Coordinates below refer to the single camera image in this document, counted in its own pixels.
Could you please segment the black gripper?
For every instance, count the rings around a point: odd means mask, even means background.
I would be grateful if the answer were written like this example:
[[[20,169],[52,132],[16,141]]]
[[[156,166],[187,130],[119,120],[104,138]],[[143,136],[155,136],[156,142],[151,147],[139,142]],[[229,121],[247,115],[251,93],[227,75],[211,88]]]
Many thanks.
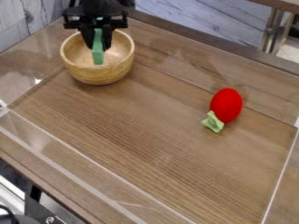
[[[80,29],[85,45],[92,48],[95,29],[103,31],[103,47],[108,50],[112,43],[112,29],[127,28],[128,12],[113,0],[69,0],[68,8],[61,12],[65,29]]]

